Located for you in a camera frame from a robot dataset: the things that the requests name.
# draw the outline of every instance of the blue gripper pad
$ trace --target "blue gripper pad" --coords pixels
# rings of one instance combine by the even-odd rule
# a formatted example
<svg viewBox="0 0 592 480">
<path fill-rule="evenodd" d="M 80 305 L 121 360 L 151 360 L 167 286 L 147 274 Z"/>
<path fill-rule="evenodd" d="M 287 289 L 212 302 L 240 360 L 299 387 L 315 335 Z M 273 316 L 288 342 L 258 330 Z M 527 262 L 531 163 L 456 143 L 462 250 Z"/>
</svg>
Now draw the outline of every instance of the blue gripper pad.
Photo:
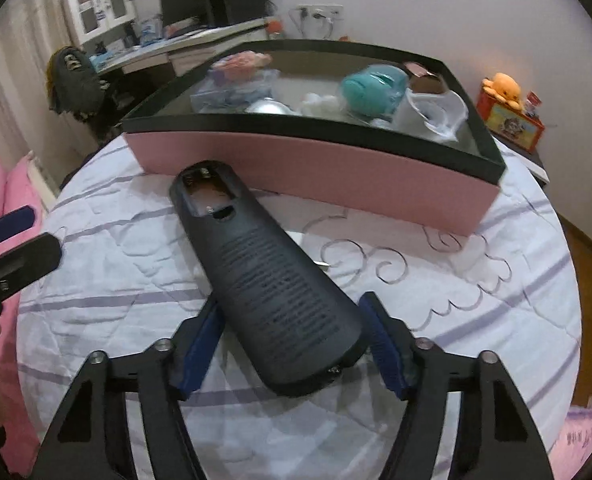
<svg viewBox="0 0 592 480">
<path fill-rule="evenodd" d="M 34 225 L 36 213 L 31 206 L 23 206 L 0 217 L 0 243 Z"/>
<path fill-rule="evenodd" d="M 225 328 L 225 318 L 210 297 L 197 317 L 186 319 L 174 336 L 180 361 L 170 374 L 170 384 L 186 399 L 199 390 Z"/>
<path fill-rule="evenodd" d="M 389 317 L 378 297 L 372 292 L 366 292 L 361 296 L 358 308 L 361 311 L 364 328 L 369 339 L 372 358 L 385 386 L 399 399 L 405 399 L 407 391 L 415 386 L 415 366 L 412 362 L 411 352 L 409 348 L 397 347 L 386 326 L 381 322 L 377 310 L 380 310 L 388 320 L 399 321 Z"/>
</svg>

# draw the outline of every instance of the small bottle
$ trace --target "small bottle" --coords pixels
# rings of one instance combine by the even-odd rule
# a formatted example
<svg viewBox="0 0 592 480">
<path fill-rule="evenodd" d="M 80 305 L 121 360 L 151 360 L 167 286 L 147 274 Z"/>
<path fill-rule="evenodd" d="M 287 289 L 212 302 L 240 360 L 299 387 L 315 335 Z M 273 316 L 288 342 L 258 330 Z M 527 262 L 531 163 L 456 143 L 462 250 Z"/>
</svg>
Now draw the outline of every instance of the small bottle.
<svg viewBox="0 0 592 480">
<path fill-rule="evenodd" d="M 277 18 L 271 18 L 267 22 L 265 29 L 267 30 L 267 36 L 269 37 L 270 40 L 284 40 L 285 39 L 285 33 L 282 30 L 281 20 L 278 20 Z"/>
</svg>

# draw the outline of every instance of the curtain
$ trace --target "curtain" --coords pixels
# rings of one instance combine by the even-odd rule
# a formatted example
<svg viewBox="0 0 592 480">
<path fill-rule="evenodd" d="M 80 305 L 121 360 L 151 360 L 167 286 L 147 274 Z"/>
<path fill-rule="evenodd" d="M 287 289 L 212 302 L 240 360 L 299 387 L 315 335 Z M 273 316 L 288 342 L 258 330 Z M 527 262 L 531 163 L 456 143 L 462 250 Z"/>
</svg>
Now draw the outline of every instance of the curtain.
<svg viewBox="0 0 592 480">
<path fill-rule="evenodd" d="M 84 124 L 49 110 L 45 67 L 71 44 L 60 0 L 7 0 L 0 9 L 0 160 L 7 168 L 30 150 L 56 181 L 96 142 Z"/>
</svg>

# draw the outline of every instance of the striped bedsheet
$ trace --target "striped bedsheet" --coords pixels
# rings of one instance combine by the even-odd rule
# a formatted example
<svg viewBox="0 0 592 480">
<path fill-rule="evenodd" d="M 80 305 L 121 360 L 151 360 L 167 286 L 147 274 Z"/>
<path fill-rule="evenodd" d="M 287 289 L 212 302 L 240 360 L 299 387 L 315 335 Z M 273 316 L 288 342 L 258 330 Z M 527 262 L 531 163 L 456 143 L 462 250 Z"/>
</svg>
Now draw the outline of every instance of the striped bedsheet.
<svg viewBox="0 0 592 480">
<path fill-rule="evenodd" d="M 353 299 L 374 290 L 390 314 L 450 352 L 495 350 L 548 449 L 563 425 L 580 355 L 580 304 L 558 218 L 503 146 L 502 192 L 476 234 L 455 237 L 338 206 L 256 193 Z M 23 292 L 18 363 L 42 438 L 86 356 L 142 351 L 194 316 L 204 294 L 196 256 L 167 196 L 172 178 L 145 175 L 116 139 L 74 177 L 44 223 L 63 244 L 60 269 Z M 277 398 L 226 330 L 200 392 L 182 404 L 211 478 L 375 478 L 404 403 L 369 356 L 331 386 Z M 446 478 L 458 395 L 450 395 L 436 462 Z M 151 478 L 135 396 L 128 416 L 140 478 Z"/>
</svg>

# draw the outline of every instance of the backpack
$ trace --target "backpack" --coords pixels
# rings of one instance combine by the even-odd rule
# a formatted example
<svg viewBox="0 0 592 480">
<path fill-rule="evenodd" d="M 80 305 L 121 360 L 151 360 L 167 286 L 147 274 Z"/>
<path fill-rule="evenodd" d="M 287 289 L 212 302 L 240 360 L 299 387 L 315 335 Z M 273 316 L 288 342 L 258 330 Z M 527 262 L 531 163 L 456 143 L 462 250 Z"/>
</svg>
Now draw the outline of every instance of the backpack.
<svg viewBox="0 0 592 480">
<path fill-rule="evenodd" d="M 46 70 L 50 110 L 57 114 L 95 114 L 105 98 L 101 81 L 91 61 L 79 49 L 66 46 L 55 52 Z"/>
</svg>

